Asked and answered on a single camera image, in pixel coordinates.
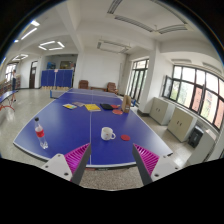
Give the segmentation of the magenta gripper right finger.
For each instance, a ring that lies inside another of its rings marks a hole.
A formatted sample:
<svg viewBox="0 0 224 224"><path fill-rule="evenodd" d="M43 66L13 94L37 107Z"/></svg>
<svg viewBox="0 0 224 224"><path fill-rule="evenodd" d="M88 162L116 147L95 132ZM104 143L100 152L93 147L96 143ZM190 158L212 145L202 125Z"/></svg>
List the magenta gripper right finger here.
<svg viewBox="0 0 224 224"><path fill-rule="evenodd" d="M137 144L133 145L132 154L143 185L148 185L180 170L180 167L168 156L158 156Z"/></svg>

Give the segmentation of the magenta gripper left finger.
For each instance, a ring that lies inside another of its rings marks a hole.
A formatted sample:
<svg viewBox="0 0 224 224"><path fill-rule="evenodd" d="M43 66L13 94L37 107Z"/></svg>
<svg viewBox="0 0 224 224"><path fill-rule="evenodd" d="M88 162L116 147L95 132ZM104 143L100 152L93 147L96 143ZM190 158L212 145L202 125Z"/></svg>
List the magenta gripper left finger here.
<svg viewBox="0 0 224 224"><path fill-rule="evenodd" d="M65 155L56 154L42 169L79 185L90 155L91 144L87 143Z"/></svg>

